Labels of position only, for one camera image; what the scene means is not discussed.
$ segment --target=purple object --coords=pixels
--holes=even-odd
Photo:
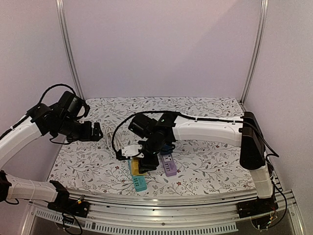
[[[161,156],[161,160],[163,163],[165,175],[167,177],[177,174],[177,168],[176,168],[175,162],[173,160],[172,154],[167,154],[167,155]]]

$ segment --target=bundle of white cord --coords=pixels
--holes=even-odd
[[[115,155],[115,153],[112,149],[112,145],[111,145],[113,132],[114,132],[113,127],[105,126],[104,130],[103,130],[103,136],[104,136],[104,143],[106,144],[107,148],[109,149],[109,151],[111,152],[112,155]],[[115,144],[116,149],[122,149],[123,148],[122,135],[119,132],[117,132],[115,135],[114,144]]]

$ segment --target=yellow connector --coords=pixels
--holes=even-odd
[[[139,159],[138,158],[132,158],[131,162],[131,168],[132,168],[132,175],[147,175],[147,173],[140,174],[139,173]]]

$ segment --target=table surface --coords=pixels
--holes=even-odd
[[[86,120],[116,127],[134,112],[172,110],[189,115],[209,117],[241,116],[243,111],[233,98],[132,97],[95,98],[87,100],[90,113]],[[137,143],[140,138],[128,131],[119,132],[123,144]],[[239,165],[240,148],[211,141],[178,141],[173,152],[177,175],[166,177],[162,163],[145,176],[147,190],[136,192],[126,161],[118,161],[99,142],[74,142],[62,146],[49,180],[67,188],[123,195],[189,196],[234,192],[255,188],[251,175]]]

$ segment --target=vertical metal post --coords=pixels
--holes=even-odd
[[[64,46],[65,46],[65,51],[67,53],[67,60],[68,60],[68,64],[69,64],[69,68],[70,68],[71,74],[72,74],[74,86],[75,86],[75,89],[77,91],[78,96],[81,97],[82,99],[85,99],[84,95],[83,95],[82,87],[81,87],[80,82],[79,82],[78,73],[77,73],[77,70],[76,70],[72,49],[71,49],[71,46],[70,46],[70,43],[69,43],[69,37],[68,37],[68,31],[67,31],[67,23],[66,23],[66,20],[65,20],[63,0],[56,0],[56,4],[57,4],[57,11],[58,11],[58,16],[59,16],[61,33],[62,33],[62,37],[63,37],[63,43],[64,43]]]
[[[263,36],[265,23],[266,23],[267,12],[268,12],[268,0],[262,0],[260,20],[259,20],[259,26],[258,26],[258,33],[257,33],[257,37],[256,37],[256,40],[255,40],[253,55],[252,55],[252,59],[251,59],[251,62],[250,62],[250,67],[249,67],[249,70],[248,70],[248,75],[247,75],[247,78],[246,78],[245,87],[244,87],[244,90],[243,90],[243,93],[242,93],[241,99],[240,99],[240,103],[242,105],[245,104],[246,98],[248,96],[249,89],[250,89],[251,82],[252,82],[252,78],[253,78],[253,74],[254,74],[255,67],[256,67],[256,63],[257,63],[257,60],[258,60],[260,47],[261,47],[261,42],[262,42],[262,36]]]

